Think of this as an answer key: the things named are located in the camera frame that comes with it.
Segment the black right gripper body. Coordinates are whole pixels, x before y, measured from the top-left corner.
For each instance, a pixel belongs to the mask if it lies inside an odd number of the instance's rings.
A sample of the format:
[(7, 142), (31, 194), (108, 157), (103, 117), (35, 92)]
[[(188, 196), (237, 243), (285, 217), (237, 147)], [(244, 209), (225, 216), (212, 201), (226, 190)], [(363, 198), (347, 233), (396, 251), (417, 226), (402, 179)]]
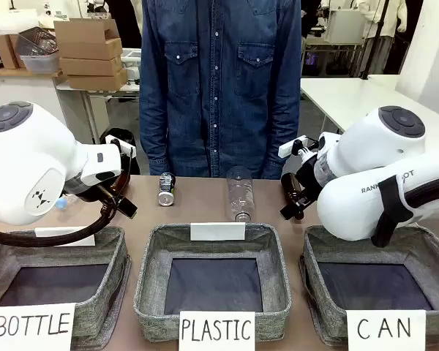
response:
[(296, 180), (301, 186), (298, 194), (298, 202), (300, 205), (310, 205), (318, 199), (321, 192), (321, 185), (316, 180), (314, 174), (314, 165), (317, 157), (312, 156), (305, 161), (296, 172)]

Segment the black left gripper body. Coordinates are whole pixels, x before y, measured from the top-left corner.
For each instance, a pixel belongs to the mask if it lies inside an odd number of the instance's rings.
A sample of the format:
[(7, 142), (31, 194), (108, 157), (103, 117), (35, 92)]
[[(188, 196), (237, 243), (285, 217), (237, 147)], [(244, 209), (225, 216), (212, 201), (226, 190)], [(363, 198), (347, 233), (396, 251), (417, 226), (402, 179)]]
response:
[(124, 196), (123, 186), (109, 186), (105, 187), (103, 184), (95, 186), (99, 201), (106, 204), (109, 208), (125, 208), (127, 206), (127, 199)]

